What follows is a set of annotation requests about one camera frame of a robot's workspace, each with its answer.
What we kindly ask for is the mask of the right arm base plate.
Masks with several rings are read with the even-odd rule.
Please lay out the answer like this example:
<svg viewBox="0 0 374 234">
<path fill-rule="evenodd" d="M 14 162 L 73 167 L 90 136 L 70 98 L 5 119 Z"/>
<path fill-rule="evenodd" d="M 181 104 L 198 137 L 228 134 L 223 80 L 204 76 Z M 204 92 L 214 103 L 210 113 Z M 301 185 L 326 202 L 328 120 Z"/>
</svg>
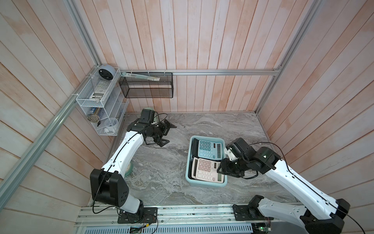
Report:
<svg viewBox="0 0 374 234">
<path fill-rule="evenodd" d="M 237 205 L 232 206 L 233 213 L 236 221 L 272 221 L 273 217 L 263 216 L 257 208 L 251 207 L 250 205 Z"/>
</svg>

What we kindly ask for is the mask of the teal plastic storage box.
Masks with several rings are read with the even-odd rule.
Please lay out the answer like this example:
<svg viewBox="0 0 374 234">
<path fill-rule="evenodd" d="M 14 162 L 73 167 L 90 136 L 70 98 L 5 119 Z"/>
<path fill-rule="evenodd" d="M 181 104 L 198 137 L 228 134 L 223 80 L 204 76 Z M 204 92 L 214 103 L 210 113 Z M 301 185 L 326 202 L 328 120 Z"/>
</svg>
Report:
<svg viewBox="0 0 374 234">
<path fill-rule="evenodd" d="M 186 180 L 196 186 L 224 187 L 228 178 L 217 172 L 224 154 L 225 141 L 208 136 L 192 136 L 186 167 Z"/>
</svg>

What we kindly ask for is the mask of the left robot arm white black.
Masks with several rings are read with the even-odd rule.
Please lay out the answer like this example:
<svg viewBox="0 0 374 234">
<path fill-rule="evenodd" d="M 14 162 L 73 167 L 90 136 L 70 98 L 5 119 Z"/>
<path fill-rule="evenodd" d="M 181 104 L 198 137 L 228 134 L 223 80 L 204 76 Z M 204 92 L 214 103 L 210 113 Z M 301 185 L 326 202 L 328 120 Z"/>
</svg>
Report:
<svg viewBox="0 0 374 234">
<path fill-rule="evenodd" d="M 133 156 L 146 138 L 151 137 L 154 144 L 160 147 L 169 143 L 163 137 L 177 126 L 167 119 L 156 121 L 158 116 L 154 110 L 143 109 L 140 118 L 128 125 L 125 137 L 114 155 L 101 169 L 91 172 L 93 202 L 105 203 L 137 216 L 143 215 L 143 202 L 130 195 L 124 178 Z"/>
</svg>

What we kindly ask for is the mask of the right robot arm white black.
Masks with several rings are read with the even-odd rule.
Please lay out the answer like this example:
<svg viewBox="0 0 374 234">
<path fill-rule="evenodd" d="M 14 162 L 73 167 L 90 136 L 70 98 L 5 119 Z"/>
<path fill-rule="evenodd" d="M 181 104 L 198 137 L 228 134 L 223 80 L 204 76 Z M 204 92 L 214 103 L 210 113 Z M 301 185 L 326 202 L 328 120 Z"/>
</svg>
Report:
<svg viewBox="0 0 374 234">
<path fill-rule="evenodd" d="M 240 137 L 226 146 L 224 155 L 218 173 L 243 178 L 246 171 L 252 170 L 273 179 L 301 202 L 290 205 L 256 195 L 246 206 L 233 206 L 236 220 L 275 218 L 304 228 L 310 234 L 342 232 L 350 204 L 317 189 L 272 149 L 255 150 Z"/>
</svg>

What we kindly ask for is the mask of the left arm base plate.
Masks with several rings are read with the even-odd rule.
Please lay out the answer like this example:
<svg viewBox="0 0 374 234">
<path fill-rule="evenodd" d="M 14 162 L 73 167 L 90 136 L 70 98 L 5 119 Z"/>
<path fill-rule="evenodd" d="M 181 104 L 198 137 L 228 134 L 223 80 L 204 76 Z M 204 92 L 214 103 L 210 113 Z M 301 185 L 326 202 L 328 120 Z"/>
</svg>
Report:
<svg viewBox="0 0 374 234">
<path fill-rule="evenodd" d="M 135 214 L 119 210 L 117 222 L 118 224 L 152 224 L 157 222 L 157 215 L 157 207 L 141 206 Z"/>
</svg>

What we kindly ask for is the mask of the teal calculator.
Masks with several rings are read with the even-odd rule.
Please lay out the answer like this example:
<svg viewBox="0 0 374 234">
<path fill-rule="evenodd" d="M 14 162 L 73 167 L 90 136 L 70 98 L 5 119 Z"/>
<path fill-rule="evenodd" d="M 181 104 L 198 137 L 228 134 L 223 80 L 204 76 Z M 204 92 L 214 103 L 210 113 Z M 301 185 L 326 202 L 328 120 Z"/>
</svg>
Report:
<svg viewBox="0 0 374 234">
<path fill-rule="evenodd" d="M 222 144 L 219 142 L 212 142 L 207 140 L 198 141 L 198 157 L 208 160 L 222 160 Z"/>
</svg>

